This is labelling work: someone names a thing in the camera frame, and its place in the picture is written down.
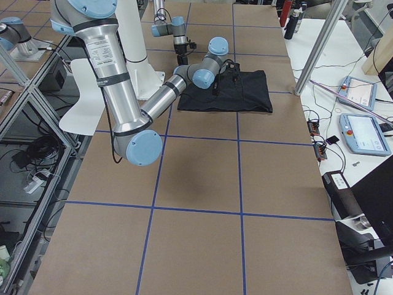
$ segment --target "black cloth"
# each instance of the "black cloth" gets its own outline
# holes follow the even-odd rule
[[[240,72],[233,81],[233,73],[225,72],[216,80],[219,94],[213,94],[213,83],[208,89],[190,85],[181,94],[178,110],[199,112],[254,111],[273,112],[264,71]]]

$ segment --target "blue and white control panel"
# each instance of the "blue and white control panel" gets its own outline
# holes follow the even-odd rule
[[[338,93],[352,102],[365,107],[369,111],[374,109],[376,95],[376,84],[374,83],[347,76],[338,90]],[[338,97],[338,101],[350,105],[340,97]]]
[[[353,153],[381,156],[391,154],[375,117],[342,114],[339,122],[345,142]]]

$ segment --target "sticker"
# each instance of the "sticker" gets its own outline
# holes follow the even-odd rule
[[[336,187],[338,189],[347,189],[348,186],[346,185],[343,177],[341,176],[341,174],[332,174],[332,179],[334,181],[334,183],[336,184]]]
[[[112,53],[112,47],[108,40],[92,42],[86,45],[94,68],[101,68],[116,64]]]

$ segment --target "brown table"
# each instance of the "brown table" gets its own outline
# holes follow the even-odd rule
[[[198,62],[227,38],[243,71],[267,74],[274,113],[195,113],[154,123],[163,157],[111,158],[100,122],[30,294],[351,294],[275,8],[166,3]],[[142,27],[169,77],[172,37]]]

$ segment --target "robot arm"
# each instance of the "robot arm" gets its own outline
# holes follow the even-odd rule
[[[0,20],[0,44],[6,50],[11,50],[17,45],[19,52],[27,57],[38,51],[25,25],[17,17]]]
[[[117,0],[52,0],[52,26],[84,41],[97,84],[103,89],[115,120],[115,151],[131,163],[145,166],[154,162],[162,150],[160,136],[147,128],[185,90],[187,83],[212,83],[211,76],[225,66],[228,43],[219,37],[220,42],[209,45],[211,52],[202,63],[178,67],[174,76],[140,108],[117,40],[116,5]],[[215,51],[225,44],[226,49]]]
[[[185,35],[185,24],[183,17],[173,17],[171,23],[166,21],[166,10],[164,0],[153,0],[154,3],[154,25],[151,30],[154,37],[173,35],[174,51],[177,54],[177,63],[187,65],[187,47],[196,49],[197,45],[191,42]]]

